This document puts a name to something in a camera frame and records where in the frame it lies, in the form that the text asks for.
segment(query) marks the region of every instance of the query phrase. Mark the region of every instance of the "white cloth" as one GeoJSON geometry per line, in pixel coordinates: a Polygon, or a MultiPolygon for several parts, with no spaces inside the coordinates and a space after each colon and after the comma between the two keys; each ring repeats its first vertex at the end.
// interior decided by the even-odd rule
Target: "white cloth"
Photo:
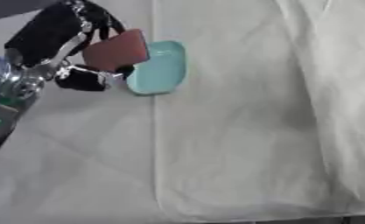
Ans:
{"type": "MultiPolygon", "coordinates": [[[[47,86],[0,151],[0,223],[365,214],[365,0],[99,0],[186,46],[172,94],[47,86]]],[[[33,13],[0,20],[3,44],[33,13]]]]}

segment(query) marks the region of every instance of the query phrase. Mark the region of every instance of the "teal dish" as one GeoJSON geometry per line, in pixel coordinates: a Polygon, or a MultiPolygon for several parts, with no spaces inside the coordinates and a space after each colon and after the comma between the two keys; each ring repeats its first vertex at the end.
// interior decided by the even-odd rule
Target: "teal dish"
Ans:
{"type": "Polygon", "coordinates": [[[148,45],[150,59],[136,65],[127,79],[128,87],[138,95],[167,94],[186,77],[185,47],[175,41],[160,41],[148,45]]]}

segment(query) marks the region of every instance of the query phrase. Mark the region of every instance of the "robotic hand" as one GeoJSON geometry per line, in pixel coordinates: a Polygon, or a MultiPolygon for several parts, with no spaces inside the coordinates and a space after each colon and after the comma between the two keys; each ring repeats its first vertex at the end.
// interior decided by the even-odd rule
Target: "robotic hand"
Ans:
{"type": "Polygon", "coordinates": [[[19,118],[39,98],[46,81],[62,88],[103,91],[110,79],[128,76],[133,66],[116,73],[67,61],[89,46],[95,31],[100,39],[123,25],[101,6],[88,0],[63,0],[43,9],[5,45],[0,57],[0,146],[19,118]]]}

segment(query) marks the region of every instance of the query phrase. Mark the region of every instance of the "red sponge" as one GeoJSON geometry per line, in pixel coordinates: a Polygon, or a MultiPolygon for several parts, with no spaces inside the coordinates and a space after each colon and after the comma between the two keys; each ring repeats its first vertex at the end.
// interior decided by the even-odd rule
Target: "red sponge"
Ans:
{"type": "Polygon", "coordinates": [[[143,33],[125,31],[113,38],[87,47],[82,56],[87,66],[114,72],[118,67],[131,66],[150,59],[143,33]]]}

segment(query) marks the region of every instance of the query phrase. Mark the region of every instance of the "black robotic finger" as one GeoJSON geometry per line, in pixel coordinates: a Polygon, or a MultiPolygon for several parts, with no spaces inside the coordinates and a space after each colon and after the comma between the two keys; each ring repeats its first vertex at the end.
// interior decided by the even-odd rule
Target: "black robotic finger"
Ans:
{"type": "Polygon", "coordinates": [[[67,77],[55,77],[55,82],[60,88],[101,92],[104,91],[107,86],[104,78],[97,72],[98,70],[87,66],[75,66],[69,69],[69,75],[67,77]]]}

